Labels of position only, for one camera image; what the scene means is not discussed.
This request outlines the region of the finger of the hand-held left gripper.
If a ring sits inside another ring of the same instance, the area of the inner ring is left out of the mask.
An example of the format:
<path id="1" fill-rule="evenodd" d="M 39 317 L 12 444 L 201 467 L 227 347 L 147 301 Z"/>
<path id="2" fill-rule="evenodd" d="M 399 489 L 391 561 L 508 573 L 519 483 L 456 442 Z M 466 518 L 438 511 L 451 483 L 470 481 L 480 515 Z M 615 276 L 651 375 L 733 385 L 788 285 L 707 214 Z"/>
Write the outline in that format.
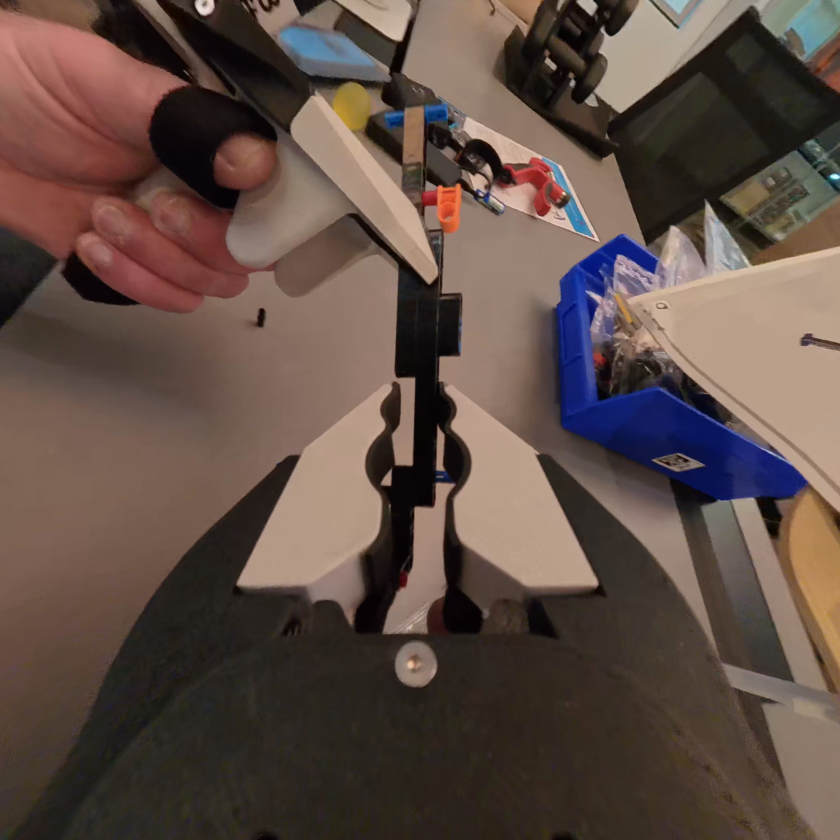
<path id="1" fill-rule="evenodd" d="M 438 264 L 418 210 L 324 97 L 310 96 L 291 121 L 290 136 L 396 255 L 434 282 Z"/>
<path id="2" fill-rule="evenodd" d="M 275 281 L 290 298 L 301 298 L 377 250 L 358 219 L 339 219 L 281 258 Z"/>

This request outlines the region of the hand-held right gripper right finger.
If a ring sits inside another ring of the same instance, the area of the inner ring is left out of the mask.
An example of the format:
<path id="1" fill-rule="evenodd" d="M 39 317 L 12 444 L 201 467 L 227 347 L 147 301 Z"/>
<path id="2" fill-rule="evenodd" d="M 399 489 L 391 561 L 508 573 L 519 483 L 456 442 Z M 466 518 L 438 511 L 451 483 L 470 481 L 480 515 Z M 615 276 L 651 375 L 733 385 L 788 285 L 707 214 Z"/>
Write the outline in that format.
<path id="1" fill-rule="evenodd" d="M 590 594 L 599 581 L 539 453 L 452 385 L 439 387 L 444 614 L 481 621 L 502 601 Z"/>

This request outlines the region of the black toy beam assembly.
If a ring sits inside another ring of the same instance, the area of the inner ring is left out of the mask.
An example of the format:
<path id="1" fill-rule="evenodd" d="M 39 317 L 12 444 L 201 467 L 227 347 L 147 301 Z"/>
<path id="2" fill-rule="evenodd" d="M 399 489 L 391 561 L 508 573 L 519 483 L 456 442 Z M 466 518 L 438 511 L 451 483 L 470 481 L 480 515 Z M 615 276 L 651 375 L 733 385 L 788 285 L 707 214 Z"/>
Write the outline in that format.
<path id="1" fill-rule="evenodd" d="M 407 584 L 413 567 L 414 519 L 417 508 L 431 508 L 438 484 L 438 375 L 442 357 L 459 355 L 461 296 L 443 293 L 445 234 L 435 206 L 422 207 L 427 189 L 427 130 L 435 139 L 449 136 L 448 106 L 428 104 L 394 111 L 403 125 L 402 191 L 418 210 L 437 261 L 437 278 L 427 284 L 409 269 L 398 275 L 395 324 L 395 376 L 414 380 L 413 456 L 409 465 L 392 469 L 387 489 L 393 525 L 391 598 Z"/>

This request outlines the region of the grey desk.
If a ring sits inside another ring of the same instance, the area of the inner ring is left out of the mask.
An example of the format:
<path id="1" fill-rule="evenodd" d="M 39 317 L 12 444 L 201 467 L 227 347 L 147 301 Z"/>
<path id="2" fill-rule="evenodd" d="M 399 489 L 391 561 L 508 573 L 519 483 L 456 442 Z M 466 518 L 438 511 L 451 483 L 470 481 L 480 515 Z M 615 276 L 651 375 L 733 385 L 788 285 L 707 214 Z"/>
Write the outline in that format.
<path id="1" fill-rule="evenodd" d="M 464 296 L 462 353 L 441 372 L 551 455 L 677 585 L 686 543 L 669 480 L 560 425 L 554 307 L 595 247 L 468 200 L 444 253 L 444 288 Z M 3 835 L 181 557 L 393 381 L 395 306 L 396 272 L 372 257 L 306 297 L 260 274 L 185 316 L 93 305 L 52 275 L 2 328 Z"/>

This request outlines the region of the person's left hand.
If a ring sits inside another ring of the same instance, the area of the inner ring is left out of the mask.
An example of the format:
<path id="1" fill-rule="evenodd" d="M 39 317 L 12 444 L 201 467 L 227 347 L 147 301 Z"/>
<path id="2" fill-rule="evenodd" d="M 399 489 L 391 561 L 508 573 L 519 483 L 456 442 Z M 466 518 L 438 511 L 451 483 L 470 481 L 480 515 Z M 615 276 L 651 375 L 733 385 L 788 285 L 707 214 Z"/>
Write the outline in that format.
<path id="1" fill-rule="evenodd" d="M 63 260 L 79 296 L 190 313 L 248 288 L 224 205 L 164 189 L 143 209 L 129 194 L 161 150 L 198 160 L 235 202 L 276 168 L 264 120 L 98 35 L 5 9 L 1 77 L 2 228 Z"/>

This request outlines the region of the black rectangular box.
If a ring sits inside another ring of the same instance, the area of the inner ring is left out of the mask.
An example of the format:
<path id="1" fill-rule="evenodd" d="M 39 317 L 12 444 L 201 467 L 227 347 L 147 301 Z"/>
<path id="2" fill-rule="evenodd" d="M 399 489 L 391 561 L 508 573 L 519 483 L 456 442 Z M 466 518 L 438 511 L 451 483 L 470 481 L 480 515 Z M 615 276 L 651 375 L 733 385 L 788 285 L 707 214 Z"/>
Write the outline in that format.
<path id="1" fill-rule="evenodd" d="M 373 114 L 366 123 L 364 132 L 369 140 L 382 149 L 396 163 L 403 162 L 403 125 L 396 125 L 392 116 L 396 112 L 384 110 Z M 462 180 L 462 170 L 452 156 L 438 148 L 434 142 L 434 130 L 427 130 L 425 151 L 425 172 L 427 182 L 435 186 L 453 187 Z"/>

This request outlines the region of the blue foam pad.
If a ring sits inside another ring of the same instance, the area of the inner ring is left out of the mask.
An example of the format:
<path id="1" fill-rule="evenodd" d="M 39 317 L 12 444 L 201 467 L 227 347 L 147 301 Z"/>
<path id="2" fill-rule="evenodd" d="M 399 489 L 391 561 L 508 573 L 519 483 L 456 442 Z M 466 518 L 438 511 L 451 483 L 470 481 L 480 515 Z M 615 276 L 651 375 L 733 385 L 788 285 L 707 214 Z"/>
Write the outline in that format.
<path id="1" fill-rule="evenodd" d="M 283 28 L 275 40 L 298 69 L 321 80 L 357 81 L 379 85 L 391 73 L 347 35 L 305 25 Z"/>

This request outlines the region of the yellow ball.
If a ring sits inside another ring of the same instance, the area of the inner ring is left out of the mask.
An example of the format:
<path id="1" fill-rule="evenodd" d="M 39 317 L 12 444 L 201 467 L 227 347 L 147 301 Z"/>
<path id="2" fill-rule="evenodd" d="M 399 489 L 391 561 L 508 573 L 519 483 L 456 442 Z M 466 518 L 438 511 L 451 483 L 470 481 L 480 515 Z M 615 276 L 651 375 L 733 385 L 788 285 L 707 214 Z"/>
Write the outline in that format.
<path id="1" fill-rule="evenodd" d="M 350 131 L 364 131 L 372 114 L 371 95 L 357 81 L 346 81 L 332 96 L 332 110 Z"/>

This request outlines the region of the blue storage bin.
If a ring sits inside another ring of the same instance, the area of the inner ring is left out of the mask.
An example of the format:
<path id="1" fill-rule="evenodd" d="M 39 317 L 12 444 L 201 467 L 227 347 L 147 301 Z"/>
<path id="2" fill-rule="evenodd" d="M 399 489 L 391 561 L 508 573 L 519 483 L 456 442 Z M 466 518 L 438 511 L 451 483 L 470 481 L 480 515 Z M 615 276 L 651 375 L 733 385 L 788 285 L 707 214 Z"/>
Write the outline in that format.
<path id="1" fill-rule="evenodd" d="M 563 428 L 720 500 L 789 498 L 805 478 L 783 457 L 732 431 L 667 390 L 599 398 L 590 327 L 604 276 L 618 256 L 645 270 L 657 259 L 620 234 L 569 269 L 555 309 Z"/>

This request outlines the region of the red clamp tool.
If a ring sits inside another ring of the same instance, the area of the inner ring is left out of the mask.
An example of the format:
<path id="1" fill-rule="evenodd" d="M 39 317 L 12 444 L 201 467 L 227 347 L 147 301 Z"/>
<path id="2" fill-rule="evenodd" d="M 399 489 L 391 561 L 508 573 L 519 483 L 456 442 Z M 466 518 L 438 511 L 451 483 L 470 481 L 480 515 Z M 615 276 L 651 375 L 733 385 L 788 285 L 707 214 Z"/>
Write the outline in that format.
<path id="1" fill-rule="evenodd" d="M 504 187 L 531 186 L 532 209 L 538 217 L 546 217 L 554 209 L 565 209 L 571 201 L 569 192 L 555 180 L 551 167 L 541 157 L 504 164 L 497 182 Z"/>

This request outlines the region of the black dumbbell rack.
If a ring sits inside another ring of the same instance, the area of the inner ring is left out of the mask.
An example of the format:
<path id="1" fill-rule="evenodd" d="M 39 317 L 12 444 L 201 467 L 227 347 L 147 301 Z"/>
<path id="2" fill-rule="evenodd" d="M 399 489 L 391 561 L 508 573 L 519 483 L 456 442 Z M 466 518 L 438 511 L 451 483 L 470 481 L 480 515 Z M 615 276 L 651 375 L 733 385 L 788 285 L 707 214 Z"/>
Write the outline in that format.
<path id="1" fill-rule="evenodd" d="M 507 89 L 602 160 L 617 150 L 608 135 L 615 112 L 595 94 L 608 67 L 602 45 L 622 31 L 639 2 L 594 5 L 590 13 L 581 2 L 541 2 L 528 32 L 509 34 L 501 59 Z"/>

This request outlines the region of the plastic bags of parts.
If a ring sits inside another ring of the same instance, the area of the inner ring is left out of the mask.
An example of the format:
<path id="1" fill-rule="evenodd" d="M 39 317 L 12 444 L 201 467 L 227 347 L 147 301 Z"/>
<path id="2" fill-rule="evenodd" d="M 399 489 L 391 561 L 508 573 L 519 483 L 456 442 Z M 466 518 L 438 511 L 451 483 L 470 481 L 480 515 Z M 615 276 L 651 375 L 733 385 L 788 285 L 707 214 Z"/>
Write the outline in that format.
<path id="1" fill-rule="evenodd" d="M 749 267 L 740 245 L 709 203 L 679 227 L 671 227 L 653 270 L 628 256 L 603 269 L 604 291 L 588 290 L 595 303 L 590 336 L 599 400 L 659 387 L 714 421 L 738 421 L 674 362 L 631 312 L 629 301 L 710 275 Z"/>

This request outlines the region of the round wooden board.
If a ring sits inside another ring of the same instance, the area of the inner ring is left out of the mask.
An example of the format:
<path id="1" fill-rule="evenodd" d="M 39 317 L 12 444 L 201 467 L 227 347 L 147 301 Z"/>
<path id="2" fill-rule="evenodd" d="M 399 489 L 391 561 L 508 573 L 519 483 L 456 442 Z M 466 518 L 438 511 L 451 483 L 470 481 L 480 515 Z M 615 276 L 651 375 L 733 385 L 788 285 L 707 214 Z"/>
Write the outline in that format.
<path id="1" fill-rule="evenodd" d="M 780 563 L 826 682 L 839 691 L 838 512 L 813 488 L 793 499 L 780 525 Z"/>

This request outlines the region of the black monitor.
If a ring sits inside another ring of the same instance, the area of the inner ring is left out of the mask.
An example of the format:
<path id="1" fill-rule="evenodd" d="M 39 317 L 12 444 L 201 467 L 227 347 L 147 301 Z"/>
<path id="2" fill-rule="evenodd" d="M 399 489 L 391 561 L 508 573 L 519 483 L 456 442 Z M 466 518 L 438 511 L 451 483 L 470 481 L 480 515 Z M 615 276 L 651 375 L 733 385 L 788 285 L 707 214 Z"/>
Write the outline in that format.
<path id="1" fill-rule="evenodd" d="M 746 9 L 607 128 L 646 244 L 838 121 L 839 94 Z"/>

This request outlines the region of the white adjacent table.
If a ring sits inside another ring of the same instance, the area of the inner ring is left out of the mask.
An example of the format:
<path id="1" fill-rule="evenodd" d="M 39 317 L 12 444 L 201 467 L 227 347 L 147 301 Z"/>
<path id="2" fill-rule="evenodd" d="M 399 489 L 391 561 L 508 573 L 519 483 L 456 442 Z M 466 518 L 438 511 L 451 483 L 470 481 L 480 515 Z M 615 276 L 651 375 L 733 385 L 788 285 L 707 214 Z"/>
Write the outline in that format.
<path id="1" fill-rule="evenodd" d="M 677 585 L 742 714 L 818 838 L 838 838 L 838 701 L 807 635 L 763 507 L 670 483 L 686 543 Z"/>

